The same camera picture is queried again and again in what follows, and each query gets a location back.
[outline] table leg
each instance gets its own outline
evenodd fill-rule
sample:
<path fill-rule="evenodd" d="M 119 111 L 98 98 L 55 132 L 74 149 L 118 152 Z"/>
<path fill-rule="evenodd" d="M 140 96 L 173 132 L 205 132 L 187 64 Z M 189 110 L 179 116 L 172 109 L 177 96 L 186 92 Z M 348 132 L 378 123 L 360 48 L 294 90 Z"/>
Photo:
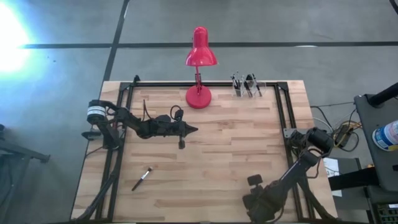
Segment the table leg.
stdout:
<path fill-rule="evenodd" d="M 331 190 L 341 190 L 352 187 L 379 185 L 379 179 L 374 167 L 361 169 L 343 175 L 329 177 Z"/>

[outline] bright light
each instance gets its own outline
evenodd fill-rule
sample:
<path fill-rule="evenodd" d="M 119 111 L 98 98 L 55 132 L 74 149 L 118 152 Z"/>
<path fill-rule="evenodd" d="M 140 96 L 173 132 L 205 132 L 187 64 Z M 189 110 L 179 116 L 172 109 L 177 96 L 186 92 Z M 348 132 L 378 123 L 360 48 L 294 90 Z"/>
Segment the bright light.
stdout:
<path fill-rule="evenodd" d="M 29 56 L 29 50 L 18 49 L 28 43 L 28 37 L 12 11 L 0 2 L 0 72 L 19 70 Z"/>

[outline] red desk lamp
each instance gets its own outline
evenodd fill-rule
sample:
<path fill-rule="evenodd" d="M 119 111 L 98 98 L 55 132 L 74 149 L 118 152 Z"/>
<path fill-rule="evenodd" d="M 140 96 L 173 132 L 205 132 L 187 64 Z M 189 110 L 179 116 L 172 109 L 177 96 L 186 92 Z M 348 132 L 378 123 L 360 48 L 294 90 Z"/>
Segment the red desk lamp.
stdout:
<path fill-rule="evenodd" d="M 196 27 L 193 30 L 193 47 L 187 56 L 185 64 L 196 67 L 196 85 L 189 88 L 186 100 L 189 106 L 195 109 L 207 107 L 211 101 L 210 90 L 201 84 L 199 66 L 211 66 L 217 64 L 217 58 L 209 48 L 208 33 L 205 27 Z"/>

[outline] spray can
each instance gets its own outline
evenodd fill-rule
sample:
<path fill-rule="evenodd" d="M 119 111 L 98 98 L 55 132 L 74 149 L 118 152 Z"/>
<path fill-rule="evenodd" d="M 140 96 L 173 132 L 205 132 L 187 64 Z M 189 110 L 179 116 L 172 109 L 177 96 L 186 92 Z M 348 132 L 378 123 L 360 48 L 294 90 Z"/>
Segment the spray can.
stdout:
<path fill-rule="evenodd" d="M 373 131 L 374 143 L 382 150 L 398 150 L 398 120 Z"/>

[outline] butcher block tabletop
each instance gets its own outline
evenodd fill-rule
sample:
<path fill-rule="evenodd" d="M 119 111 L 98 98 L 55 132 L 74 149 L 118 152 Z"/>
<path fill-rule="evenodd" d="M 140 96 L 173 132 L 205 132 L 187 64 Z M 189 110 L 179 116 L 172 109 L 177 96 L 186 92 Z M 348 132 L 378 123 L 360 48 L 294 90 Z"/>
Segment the butcher block tabletop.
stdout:
<path fill-rule="evenodd" d="M 287 83 L 297 127 L 312 128 L 304 82 Z M 116 104 L 119 84 L 104 82 L 100 99 Z M 250 222 L 242 202 L 242 196 L 250 193 L 247 177 L 261 174 L 265 186 L 288 169 L 273 88 L 262 87 L 263 97 L 238 98 L 233 96 L 232 87 L 209 87 L 210 106 L 200 110 L 187 105 L 187 89 L 134 87 L 131 106 L 134 116 L 142 118 L 143 100 L 152 117 L 170 114 L 170 108 L 179 105 L 184 110 L 183 120 L 199 130 L 185 138 L 186 147 L 181 150 L 178 137 L 141 139 L 134 130 L 127 129 L 114 222 Z M 281 94 L 289 126 L 283 91 Z M 101 145 L 100 139 L 91 141 L 87 153 Z M 85 159 L 72 218 L 81 215 L 98 193 L 105 158 L 106 150 L 101 149 Z M 132 192 L 148 167 L 154 170 Z M 307 175 L 315 175 L 315 168 Z M 319 202 L 336 217 L 322 162 L 318 178 L 308 182 Z M 303 194 L 300 199 L 304 216 L 308 217 Z M 297 221 L 292 191 L 280 221 Z"/>

